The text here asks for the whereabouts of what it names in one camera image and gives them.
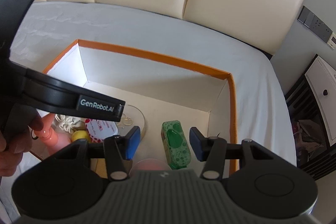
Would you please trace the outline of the person's left hand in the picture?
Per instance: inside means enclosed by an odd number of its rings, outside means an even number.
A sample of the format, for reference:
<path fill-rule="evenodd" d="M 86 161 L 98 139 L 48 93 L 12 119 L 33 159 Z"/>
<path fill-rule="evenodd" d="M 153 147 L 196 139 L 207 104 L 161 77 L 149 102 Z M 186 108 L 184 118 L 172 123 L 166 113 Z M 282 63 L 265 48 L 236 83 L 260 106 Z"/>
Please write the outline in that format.
<path fill-rule="evenodd" d="M 43 121 L 39 113 L 29 123 L 24 132 L 20 133 L 9 144 L 1 134 L 1 177 L 10 177 L 17 170 L 17 166 L 22 161 L 23 154 L 29 152 L 32 147 L 33 139 L 31 130 L 41 131 L 43 129 Z"/>

